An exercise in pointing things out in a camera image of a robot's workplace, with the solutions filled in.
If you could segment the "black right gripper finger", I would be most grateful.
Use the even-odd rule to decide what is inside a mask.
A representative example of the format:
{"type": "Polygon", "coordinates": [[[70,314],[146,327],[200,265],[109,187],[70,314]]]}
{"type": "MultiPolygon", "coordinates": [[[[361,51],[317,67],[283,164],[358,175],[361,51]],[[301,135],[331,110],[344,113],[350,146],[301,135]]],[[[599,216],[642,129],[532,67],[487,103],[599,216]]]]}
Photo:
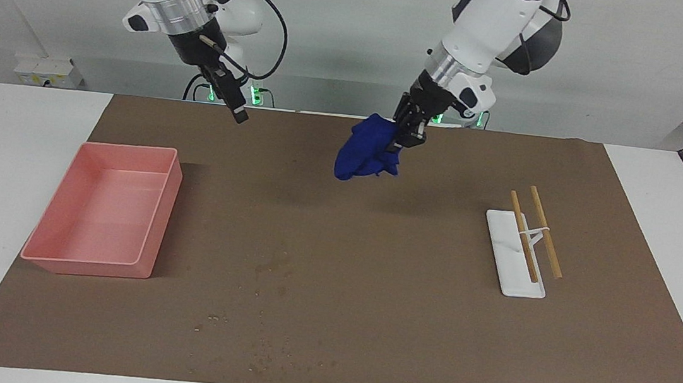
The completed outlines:
{"type": "Polygon", "coordinates": [[[220,87],[220,80],[222,80],[225,72],[221,68],[216,68],[215,66],[204,66],[201,67],[201,75],[207,81],[210,86],[210,92],[212,94],[212,99],[223,100],[222,90],[220,87]]]}
{"type": "Polygon", "coordinates": [[[213,73],[213,91],[226,107],[237,125],[243,124],[249,115],[245,110],[246,98],[242,94],[242,81],[235,78],[232,72],[226,69],[215,69],[213,73]]]}

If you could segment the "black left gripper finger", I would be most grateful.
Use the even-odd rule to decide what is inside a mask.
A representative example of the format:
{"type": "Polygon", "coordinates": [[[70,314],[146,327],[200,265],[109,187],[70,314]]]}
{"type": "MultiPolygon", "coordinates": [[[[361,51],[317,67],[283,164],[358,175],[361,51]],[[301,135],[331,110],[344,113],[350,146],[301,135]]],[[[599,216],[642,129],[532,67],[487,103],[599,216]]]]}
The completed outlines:
{"type": "Polygon", "coordinates": [[[398,154],[399,151],[401,151],[404,148],[407,148],[408,144],[408,133],[406,132],[400,132],[394,134],[394,136],[391,138],[390,143],[385,147],[384,152],[385,153],[392,153],[392,154],[398,154]]]}
{"type": "Polygon", "coordinates": [[[405,148],[412,149],[420,144],[425,143],[426,137],[426,124],[414,124],[407,128],[407,137],[405,148]]]}

